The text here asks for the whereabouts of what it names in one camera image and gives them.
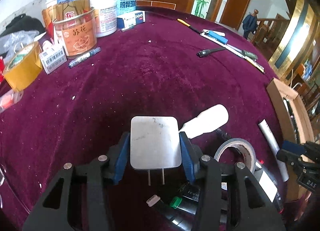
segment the tablecloth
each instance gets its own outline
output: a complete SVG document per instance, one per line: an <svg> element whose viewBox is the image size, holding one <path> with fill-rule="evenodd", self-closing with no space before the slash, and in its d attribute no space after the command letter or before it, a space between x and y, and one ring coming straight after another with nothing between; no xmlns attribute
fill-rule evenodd
<svg viewBox="0 0 320 231"><path fill-rule="evenodd" d="M180 128L217 104L229 113L223 129L248 140L257 158L281 183L274 156L258 127L266 119L282 143L266 91L276 75L262 54L243 37L215 23L169 9L146 10L145 23L100 38L97 55L72 69L65 63L49 75L41 72L22 100L0 114L0 163L30 210L66 162L84 164L105 154L124 131L130 131L134 116L173 116ZM256 53L266 73L227 50L198 58L197 52L218 45L177 18L199 30L224 32L229 44ZM5 88L2 85L0 89L4 92ZM192 142L211 156L221 144L215 133ZM228 153L224 161L235 163ZM0 193L4 215L21 229L27 213L6 182ZM132 226L141 231L171 230L166 220L147 206L146 200L153 194L147 175L128 163L123 180L109 190L116 230Z"/></svg>

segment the screw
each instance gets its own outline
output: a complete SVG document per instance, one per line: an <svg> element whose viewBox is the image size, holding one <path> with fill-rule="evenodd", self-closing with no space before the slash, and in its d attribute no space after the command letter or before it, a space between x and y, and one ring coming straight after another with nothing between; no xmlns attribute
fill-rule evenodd
<svg viewBox="0 0 320 231"><path fill-rule="evenodd" d="M210 156L209 155L202 155L201 156L201 160L205 161L205 162L209 162L210 161Z"/></svg>
<svg viewBox="0 0 320 231"><path fill-rule="evenodd" d="M65 168L66 170L69 170L71 167L72 167L72 163L70 163L70 162L67 162L67 163L63 166L63 168Z"/></svg>
<svg viewBox="0 0 320 231"><path fill-rule="evenodd" d="M245 164L243 162L237 162L237 167L239 169L244 169L245 168Z"/></svg>
<svg viewBox="0 0 320 231"><path fill-rule="evenodd" d="M98 160L100 161L100 162L104 162L104 161L106 161L108 159L108 157L106 156L106 155L100 155L99 157L98 157Z"/></svg>

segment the white box with barcode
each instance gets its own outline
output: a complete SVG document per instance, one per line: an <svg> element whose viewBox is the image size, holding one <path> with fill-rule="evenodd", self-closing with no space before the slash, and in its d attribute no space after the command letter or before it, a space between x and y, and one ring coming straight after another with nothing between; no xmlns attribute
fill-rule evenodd
<svg viewBox="0 0 320 231"><path fill-rule="evenodd" d="M64 49L61 45L55 44L39 54L42 66L47 74L67 61Z"/></svg>

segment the blue and white box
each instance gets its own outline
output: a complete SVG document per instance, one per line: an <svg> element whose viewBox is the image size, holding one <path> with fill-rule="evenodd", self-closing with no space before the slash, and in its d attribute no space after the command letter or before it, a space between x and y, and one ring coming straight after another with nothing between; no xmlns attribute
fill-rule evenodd
<svg viewBox="0 0 320 231"><path fill-rule="evenodd" d="M128 28L146 21L145 11L132 11L117 17L118 29Z"/></svg>

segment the person in blue jacket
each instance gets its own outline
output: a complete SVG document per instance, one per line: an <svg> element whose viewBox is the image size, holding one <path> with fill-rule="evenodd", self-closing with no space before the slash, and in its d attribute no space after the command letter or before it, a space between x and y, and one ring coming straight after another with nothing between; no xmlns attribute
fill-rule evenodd
<svg viewBox="0 0 320 231"><path fill-rule="evenodd" d="M249 33L252 32L254 33L254 31L257 29L258 25L257 25L257 14L259 13L259 11L257 9L254 10L253 14L249 14L245 17L245 19L243 20L243 25L242 28L244 30L243 33L243 37L248 39Z"/></svg>

